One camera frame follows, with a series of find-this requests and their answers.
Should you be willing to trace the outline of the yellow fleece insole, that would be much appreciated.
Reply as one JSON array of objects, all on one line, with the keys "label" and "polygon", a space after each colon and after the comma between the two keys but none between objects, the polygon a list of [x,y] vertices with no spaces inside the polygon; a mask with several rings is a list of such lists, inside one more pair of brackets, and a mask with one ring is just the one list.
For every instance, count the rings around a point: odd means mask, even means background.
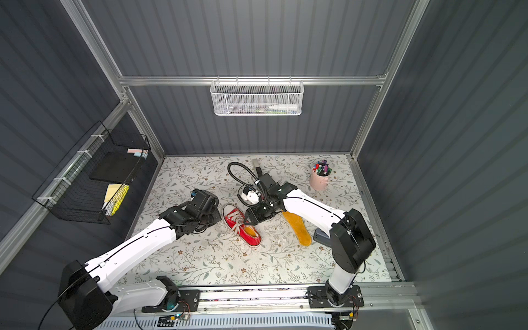
[{"label": "yellow fleece insole", "polygon": [[312,238],[306,229],[302,217],[290,212],[282,212],[282,215],[288,224],[290,224],[301,246],[310,246],[312,244]]}]

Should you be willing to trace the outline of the red canvas sneaker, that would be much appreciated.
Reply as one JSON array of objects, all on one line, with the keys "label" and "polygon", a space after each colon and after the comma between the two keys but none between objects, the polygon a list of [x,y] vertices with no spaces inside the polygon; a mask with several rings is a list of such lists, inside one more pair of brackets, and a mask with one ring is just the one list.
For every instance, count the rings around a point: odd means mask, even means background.
[{"label": "red canvas sneaker", "polygon": [[227,204],[223,207],[222,215],[228,228],[246,242],[250,247],[256,248],[261,245],[262,237],[257,229],[252,225],[246,225],[244,214],[234,204]]}]

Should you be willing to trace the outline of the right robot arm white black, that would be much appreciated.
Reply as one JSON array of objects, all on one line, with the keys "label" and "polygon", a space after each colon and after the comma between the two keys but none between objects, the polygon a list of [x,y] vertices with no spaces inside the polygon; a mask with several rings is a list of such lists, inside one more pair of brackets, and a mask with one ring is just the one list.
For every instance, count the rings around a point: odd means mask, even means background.
[{"label": "right robot arm white black", "polygon": [[361,267],[376,248],[375,239],[363,215],[356,209],[339,210],[311,198],[288,182],[280,185],[268,174],[253,185],[243,185],[237,194],[247,207],[245,223],[257,225],[280,212],[298,215],[329,238],[335,267],[325,293],[329,304],[344,305],[352,297],[352,285]]}]

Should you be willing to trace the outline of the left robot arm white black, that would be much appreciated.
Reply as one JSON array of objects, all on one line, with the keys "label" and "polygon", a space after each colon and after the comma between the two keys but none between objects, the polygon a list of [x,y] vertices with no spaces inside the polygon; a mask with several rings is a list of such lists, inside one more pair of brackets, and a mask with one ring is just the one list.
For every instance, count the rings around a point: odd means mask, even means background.
[{"label": "left robot arm white black", "polygon": [[62,271],[56,304],[75,329],[95,329],[108,317],[131,309],[188,312],[189,304],[167,276],[116,287],[132,268],[186,235],[202,233],[221,219],[219,198],[195,189],[191,199],[170,207],[144,230],[85,263],[72,261]]}]

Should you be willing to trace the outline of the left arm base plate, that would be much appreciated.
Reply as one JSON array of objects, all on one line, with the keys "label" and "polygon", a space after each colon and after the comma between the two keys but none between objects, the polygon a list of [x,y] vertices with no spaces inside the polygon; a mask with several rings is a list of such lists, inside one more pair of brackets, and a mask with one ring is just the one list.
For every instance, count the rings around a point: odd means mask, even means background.
[{"label": "left arm base plate", "polygon": [[178,292],[171,290],[157,305],[145,306],[141,312],[146,314],[196,312],[201,293],[199,290],[179,290]]}]

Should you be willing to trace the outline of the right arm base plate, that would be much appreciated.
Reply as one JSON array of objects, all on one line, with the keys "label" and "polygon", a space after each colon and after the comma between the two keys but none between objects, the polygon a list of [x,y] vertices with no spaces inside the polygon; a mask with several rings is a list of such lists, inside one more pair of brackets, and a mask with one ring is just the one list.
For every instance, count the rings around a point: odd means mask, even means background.
[{"label": "right arm base plate", "polygon": [[305,294],[312,309],[321,308],[349,308],[364,307],[364,299],[360,287],[352,285],[345,293],[339,294],[334,288],[324,286],[310,286]]}]

